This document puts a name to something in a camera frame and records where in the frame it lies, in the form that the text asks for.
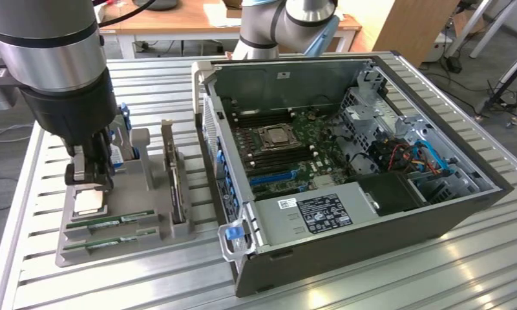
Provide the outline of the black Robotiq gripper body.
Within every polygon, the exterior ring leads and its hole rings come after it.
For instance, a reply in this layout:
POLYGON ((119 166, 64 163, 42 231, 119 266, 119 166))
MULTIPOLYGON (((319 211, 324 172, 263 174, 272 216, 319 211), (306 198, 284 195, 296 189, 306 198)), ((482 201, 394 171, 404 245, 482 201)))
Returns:
POLYGON ((40 126, 68 145, 83 145, 114 121, 116 97, 110 76, 70 92, 39 92, 28 87, 23 97, 40 126))

